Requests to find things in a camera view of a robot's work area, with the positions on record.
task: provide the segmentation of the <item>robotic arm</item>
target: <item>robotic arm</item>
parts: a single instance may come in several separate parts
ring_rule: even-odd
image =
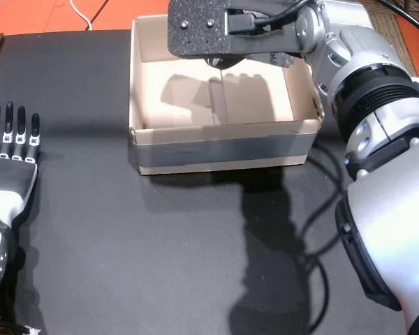
[[[172,0],[168,47],[223,69],[244,58],[312,68],[354,182],[338,204],[344,247],[370,299],[419,334],[419,84],[365,8],[345,0]]]
[[[17,250],[13,221],[27,206],[38,171],[39,116],[32,116],[31,130],[27,132],[25,108],[20,107],[17,111],[17,131],[13,134],[13,114],[13,103],[9,102],[6,106],[5,126],[0,129],[0,282],[6,265],[12,261]],[[1,331],[11,327],[2,324]],[[12,327],[18,329],[16,334],[32,334],[25,327]]]

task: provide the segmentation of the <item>cardboard box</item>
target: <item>cardboard box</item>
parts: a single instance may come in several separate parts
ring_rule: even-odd
[[[310,68],[224,71],[168,51],[166,15],[132,26],[129,127],[141,174],[303,164],[324,117]]]

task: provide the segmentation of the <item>gray tape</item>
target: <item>gray tape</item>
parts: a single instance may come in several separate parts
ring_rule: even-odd
[[[273,135],[235,140],[135,145],[134,147],[139,166],[159,168],[304,156],[309,153],[315,137],[316,134]]]

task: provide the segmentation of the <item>white cable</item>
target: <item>white cable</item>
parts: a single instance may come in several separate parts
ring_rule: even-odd
[[[87,17],[84,15],[84,14],[82,14],[77,8],[76,8],[76,6],[75,6],[75,4],[73,3],[73,0],[70,0],[70,5],[71,5],[71,8],[89,25],[89,30],[90,31],[92,31],[93,29],[92,29],[92,27],[91,27],[91,22],[90,22],[90,20],[89,19],[87,19]]]

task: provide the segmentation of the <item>black table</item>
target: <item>black table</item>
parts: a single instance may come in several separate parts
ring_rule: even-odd
[[[326,305],[316,334],[404,334],[341,244],[318,258],[328,290],[305,257],[334,237],[349,181],[332,117],[304,166],[141,177],[129,50],[130,31],[4,38],[0,104],[40,113],[43,136],[9,317],[49,335],[308,334]]]

